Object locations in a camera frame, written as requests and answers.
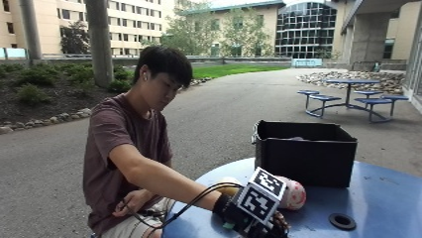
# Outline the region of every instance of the young man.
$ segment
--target young man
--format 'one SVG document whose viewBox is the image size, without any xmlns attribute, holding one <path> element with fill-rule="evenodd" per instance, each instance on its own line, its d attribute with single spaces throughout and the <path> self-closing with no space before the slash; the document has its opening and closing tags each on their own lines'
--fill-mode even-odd
<svg viewBox="0 0 422 238">
<path fill-rule="evenodd" d="M 193 69 L 173 49 L 147 48 L 140 56 L 129 91 L 105 99 L 92 110 L 84 155 L 83 192 L 92 211 L 88 226 L 101 237 L 161 237 L 133 211 L 145 211 L 161 197 L 189 203 L 207 189 L 172 170 L 172 150 L 163 109 Z M 215 191 L 196 206 L 221 214 L 228 197 Z M 160 220 L 141 218 L 153 226 Z"/>
</svg>

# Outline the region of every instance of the green lawn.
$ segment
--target green lawn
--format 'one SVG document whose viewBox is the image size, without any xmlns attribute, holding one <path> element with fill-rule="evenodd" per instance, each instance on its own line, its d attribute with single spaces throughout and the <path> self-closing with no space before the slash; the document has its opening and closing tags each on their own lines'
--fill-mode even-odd
<svg viewBox="0 0 422 238">
<path fill-rule="evenodd" d="M 281 70 L 288 67 L 283 66 L 265 66 L 265 65 L 247 65 L 247 64 L 225 64 L 209 67 L 195 67 L 195 78 L 204 77 L 221 77 L 231 74 L 256 72 L 256 71 L 271 71 Z"/>
</svg>

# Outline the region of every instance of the black storage bin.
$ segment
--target black storage bin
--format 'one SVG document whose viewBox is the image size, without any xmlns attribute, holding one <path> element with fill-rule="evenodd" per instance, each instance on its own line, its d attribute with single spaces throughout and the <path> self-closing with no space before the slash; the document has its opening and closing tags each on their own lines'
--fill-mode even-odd
<svg viewBox="0 0 422 238">
<path fill-rule="evenodd" d="M 273 175 L 303 185 L 350 186 L 357 139 L 340 125 L 259 121 L 252 141 L 255 165 Z"/>
</svg>

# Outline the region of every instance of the concrete pavement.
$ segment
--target concrete pavement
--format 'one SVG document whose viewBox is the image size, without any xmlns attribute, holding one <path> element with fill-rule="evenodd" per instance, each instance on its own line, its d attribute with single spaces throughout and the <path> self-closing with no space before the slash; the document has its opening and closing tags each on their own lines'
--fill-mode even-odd
<svg viewBox="0 0 422 238">
<path fill-rule="evenodd" d="M 329 69 L 287 69 L 217 78 L 184 91 L 165 109 L 175 167 L 196 179 L 255 156 L 259 120 L 338 123 L 357 137 L 356 159 L 422 177 L 422 115 L 397 102 L 396 120 L 369 124 L 365 112 L 330 108 L 309 116 L 300 89 L 345 98 L 296 76 Z M 380 106 L 381 113 L 389 107 Z M 87 237 L 82 159 L 88 120 L 0 136 L 0 237 Z"/>
</svg>

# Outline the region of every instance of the shorts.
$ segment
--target shorts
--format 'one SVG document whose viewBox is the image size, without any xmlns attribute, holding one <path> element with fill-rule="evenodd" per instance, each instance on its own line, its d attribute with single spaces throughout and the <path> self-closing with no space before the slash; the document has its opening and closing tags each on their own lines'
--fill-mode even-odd
<svg viewBox="0 0 422 238">
<path fill-rule="evenodd" d="M 153 216 L 147 214 L 140 214 L 139 217 L 151 225 L 160 226 L 165 221 L 167 214 L 175 200 L 169 198 L 163 198 L 157 204 L 155 204 L 148 211 L 161 212 L 161 216 Z M 101 234 L 101 238 L 140 238 L 151 227 L 145 225 L 135 216 L 131 216 L 121 223 L 119 223 L 113 228 L 111 228 L 105 233 Z"/>
</svg>

